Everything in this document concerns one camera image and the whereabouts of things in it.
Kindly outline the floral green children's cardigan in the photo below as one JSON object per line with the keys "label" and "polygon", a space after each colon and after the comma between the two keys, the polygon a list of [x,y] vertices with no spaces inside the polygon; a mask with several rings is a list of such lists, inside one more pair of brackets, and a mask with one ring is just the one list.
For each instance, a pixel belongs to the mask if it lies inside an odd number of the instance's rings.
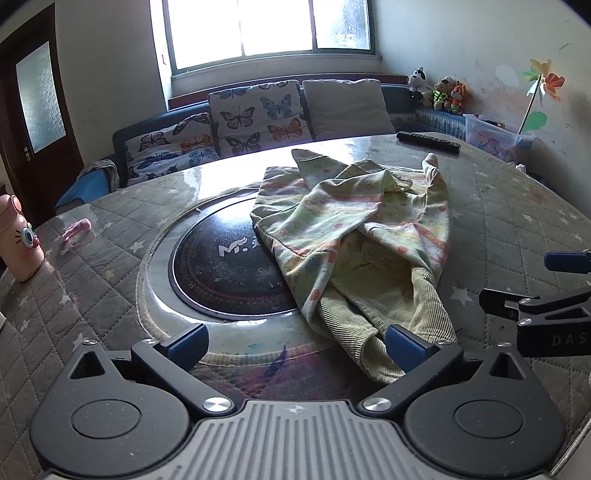
{"label": "floral green children's cardigan", "polygon": [[387,352],[389,327],[428,341],[456,338],[437,291],[452,228],[438,159],[390,169],[302,149],[293,157],[293,166],[266,170],[250,213],[254,230],[308,326],[390,384],[402,369]]}

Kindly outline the clear plastic storage box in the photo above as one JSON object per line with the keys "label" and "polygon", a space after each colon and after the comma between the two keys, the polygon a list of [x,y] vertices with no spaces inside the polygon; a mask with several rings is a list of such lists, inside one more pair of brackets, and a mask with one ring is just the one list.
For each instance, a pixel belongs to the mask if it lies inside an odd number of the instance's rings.
{"label": "clear plastic storage box", "polygon": [[535,136],[499,127],[482,115],[465,114],[466,142],[506,163],[518,163],[534,146]]}

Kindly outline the small pink toy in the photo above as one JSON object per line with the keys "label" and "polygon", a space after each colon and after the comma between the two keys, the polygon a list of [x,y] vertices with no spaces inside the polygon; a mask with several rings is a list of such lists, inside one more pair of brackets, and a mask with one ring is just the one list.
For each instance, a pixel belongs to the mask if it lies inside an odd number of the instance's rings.
{"label": "small pink toy", "polygon": [[61,235],[64,242],[70,241],[75,235],[87,232],[92,228],[92,223],[88,218],[78,220],[69,225]]}

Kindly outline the black remote control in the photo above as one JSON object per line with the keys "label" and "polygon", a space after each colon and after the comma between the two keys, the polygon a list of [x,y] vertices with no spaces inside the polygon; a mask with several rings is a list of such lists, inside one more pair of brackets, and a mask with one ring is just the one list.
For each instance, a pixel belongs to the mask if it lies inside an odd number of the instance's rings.
{"label": "black remote control", "polygon": [[405,144],[420,146],[452,155],[459,155],[461,151],[461,145],[459,143],[417,132],[400,131],[397,133],[397,139]]}

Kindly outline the colourful paper pinwheel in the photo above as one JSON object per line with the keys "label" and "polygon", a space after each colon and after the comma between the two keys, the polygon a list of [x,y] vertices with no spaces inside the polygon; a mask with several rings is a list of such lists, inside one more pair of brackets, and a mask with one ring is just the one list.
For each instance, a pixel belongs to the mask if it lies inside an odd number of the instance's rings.
{"label": "colourful paper pinwheel", "polygon": [[560,102],[560,90],[566,83],[565,77],[554,71],[551,59],[531,59],[530,68],[522,76],[530,83],[530,87],[526,93],[529,101],[518,129],[519,134],[540,130],[547,124],[544,99],[548,97],[554,102]]}

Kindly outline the pink cartoon water bottle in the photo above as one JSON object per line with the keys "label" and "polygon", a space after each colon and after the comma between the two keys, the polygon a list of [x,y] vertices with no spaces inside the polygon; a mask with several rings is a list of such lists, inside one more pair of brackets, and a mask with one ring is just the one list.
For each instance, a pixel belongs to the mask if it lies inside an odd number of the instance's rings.
{"label": "pink cartoon water bottle", "polygon": [[23,215],[15,195],[2,195],[0,254],[18,282],[25,282],[41,267],[45,255],[32,225]]}

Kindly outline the orange plush toy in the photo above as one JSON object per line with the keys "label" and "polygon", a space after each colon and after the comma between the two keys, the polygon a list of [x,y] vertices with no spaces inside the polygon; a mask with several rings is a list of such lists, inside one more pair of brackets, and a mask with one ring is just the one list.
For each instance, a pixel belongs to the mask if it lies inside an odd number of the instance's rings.
{"label": "orange plush toy", "polygon": [[454,115],[463,114],[463,104],[467,97],[467,87],[465,84],[458,82],[452,92],[450,93],[450,105],[448,112]]}

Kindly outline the butterfly cushion lying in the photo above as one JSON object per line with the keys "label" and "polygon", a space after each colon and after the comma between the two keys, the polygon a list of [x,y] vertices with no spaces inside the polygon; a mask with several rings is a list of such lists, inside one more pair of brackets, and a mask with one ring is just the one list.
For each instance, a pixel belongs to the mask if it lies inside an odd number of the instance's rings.
{"label": "butterfly cushion lying", "polygon": [[128,186],[219,159],[208,113],[136,136],[125,142],[124,151]]}

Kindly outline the brown plush bear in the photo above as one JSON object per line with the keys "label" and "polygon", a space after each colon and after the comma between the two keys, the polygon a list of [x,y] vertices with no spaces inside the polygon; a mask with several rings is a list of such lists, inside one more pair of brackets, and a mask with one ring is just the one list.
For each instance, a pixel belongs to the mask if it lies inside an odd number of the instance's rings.
{"label": "brown plush bear", "polygon": [[433,108],[438,111],[448,111],[452,103],[452,92],[458,81],[450,76],[440,79],[432,90]]}

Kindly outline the black white plush cow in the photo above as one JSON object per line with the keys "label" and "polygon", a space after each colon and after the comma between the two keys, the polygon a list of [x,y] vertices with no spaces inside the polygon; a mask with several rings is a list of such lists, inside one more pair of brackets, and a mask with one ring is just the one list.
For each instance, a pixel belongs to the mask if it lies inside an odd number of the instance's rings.
{"label": "black white plush cow", "polygon": [[433,87],[427,83],[426,74],[423,67],[415,69],[408,77],[408,88],[410,97],[423,106],[432,104]]}

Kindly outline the blue sofa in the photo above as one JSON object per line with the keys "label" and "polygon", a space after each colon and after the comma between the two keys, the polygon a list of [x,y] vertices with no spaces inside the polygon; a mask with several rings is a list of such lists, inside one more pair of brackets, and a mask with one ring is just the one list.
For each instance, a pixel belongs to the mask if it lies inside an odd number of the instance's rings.
{"label": "blue sofa", "polygon": [[[415,103],[404,85],[383,83],[382,92],[387,111],[394,122],[394,128],[404,131],[439,132],[464,140],[466,133],[465,118],[461,115],[439,112]],[[152,117],[139,123],[116,131],[112,136],[114,152],[110,158],[116,165],[119,174],[119,188],[127,187],[127,164],[124,144],[126,141],[144,133],[175,125],[180,120],[198,113],[211,111],[207,101],[201,101],[164,114]]]}

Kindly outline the dark wooden door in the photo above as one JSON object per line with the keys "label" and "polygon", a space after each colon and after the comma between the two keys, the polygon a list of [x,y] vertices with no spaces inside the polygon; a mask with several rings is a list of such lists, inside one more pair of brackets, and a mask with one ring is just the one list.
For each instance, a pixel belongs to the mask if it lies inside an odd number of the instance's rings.
{"label": "dark wooden door", "polygon": [[54,5],[1,42],[1,157],[35,226],[54,216],[83,167],[59,71]]}

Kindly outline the butterfly cushion upright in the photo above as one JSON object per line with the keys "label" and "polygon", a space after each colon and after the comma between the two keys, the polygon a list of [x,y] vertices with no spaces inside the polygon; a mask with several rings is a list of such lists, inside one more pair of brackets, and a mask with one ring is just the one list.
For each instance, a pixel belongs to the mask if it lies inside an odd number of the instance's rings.
{"label": "butterfly cushion upright", "polygon": [[222,90],[208,103],[224,158],[312,140],[296,80]]}

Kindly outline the plain beige cushion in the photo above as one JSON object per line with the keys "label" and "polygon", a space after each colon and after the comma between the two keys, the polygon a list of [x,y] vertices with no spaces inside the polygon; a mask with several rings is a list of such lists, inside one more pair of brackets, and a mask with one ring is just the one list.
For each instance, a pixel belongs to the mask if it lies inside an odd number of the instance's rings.
{"label": "plain beige cushion", "polygon": [[315,140],[396,131],[379,80],[304,80],[301,87]]}

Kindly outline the window with green frame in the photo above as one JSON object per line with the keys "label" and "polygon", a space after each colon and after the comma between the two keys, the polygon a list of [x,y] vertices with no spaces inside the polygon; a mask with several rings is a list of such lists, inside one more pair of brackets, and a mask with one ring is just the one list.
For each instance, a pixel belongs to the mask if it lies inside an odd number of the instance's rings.
{"label": "window with green frame", "polygon": [[164,1],[174,74],[276,54],[374,51],[369,1]]}

